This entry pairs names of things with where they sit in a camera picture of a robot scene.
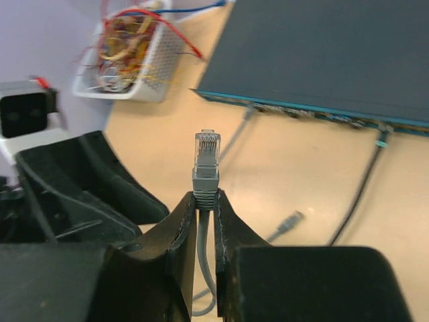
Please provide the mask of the white plastic basket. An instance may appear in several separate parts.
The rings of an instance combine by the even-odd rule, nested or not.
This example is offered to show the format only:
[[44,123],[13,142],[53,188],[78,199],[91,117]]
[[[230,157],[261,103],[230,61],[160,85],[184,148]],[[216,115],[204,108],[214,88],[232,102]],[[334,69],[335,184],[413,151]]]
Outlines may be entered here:
[[72,86],[77,97],[160,102],[184,41],[172,27],[171,1],[130,1],[102,12]]

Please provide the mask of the grey ethernet cable short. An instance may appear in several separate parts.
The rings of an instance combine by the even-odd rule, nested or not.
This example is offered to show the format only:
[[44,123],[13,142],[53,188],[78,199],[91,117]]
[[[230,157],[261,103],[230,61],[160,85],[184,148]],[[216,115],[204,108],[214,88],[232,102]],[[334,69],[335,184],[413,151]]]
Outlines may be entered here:
[[295,228],[299,222],[305,218],[304,214],[295,211],[287,218],[285,218],[276,228],[276,230],[266,239],[268,243],[272,243],[277,240],[279,237],[289,232],[291,229]]

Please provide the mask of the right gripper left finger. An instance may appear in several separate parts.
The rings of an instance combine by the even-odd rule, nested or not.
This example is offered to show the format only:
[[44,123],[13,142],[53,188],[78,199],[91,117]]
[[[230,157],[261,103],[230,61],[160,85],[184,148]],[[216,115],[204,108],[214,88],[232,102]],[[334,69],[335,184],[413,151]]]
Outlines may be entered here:
[[196,201],[132,244],[3,244],[2,321],[189,321]]

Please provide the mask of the teal network switch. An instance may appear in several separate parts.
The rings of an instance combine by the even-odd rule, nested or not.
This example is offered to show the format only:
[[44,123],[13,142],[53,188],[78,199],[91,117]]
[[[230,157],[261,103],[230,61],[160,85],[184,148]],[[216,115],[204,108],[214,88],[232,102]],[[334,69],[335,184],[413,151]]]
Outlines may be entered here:
[[428,135],[427,1],[236,1],[196,93]]

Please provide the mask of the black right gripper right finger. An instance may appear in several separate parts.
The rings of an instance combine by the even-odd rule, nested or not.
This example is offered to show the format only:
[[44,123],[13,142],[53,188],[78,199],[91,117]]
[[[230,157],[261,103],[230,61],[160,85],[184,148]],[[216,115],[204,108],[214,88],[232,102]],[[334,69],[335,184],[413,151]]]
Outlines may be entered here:
[[361,246],[273,246],[214,198],[217,313],[224,321],[411,321],[393,268]]

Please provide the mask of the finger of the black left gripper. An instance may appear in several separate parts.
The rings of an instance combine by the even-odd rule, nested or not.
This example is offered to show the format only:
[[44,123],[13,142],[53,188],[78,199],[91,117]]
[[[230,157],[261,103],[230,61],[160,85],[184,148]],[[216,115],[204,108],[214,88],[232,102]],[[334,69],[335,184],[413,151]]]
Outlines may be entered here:
[[100,131],[15,156],[26,236],[50,242],[126,244],[168,208],[122,165]]

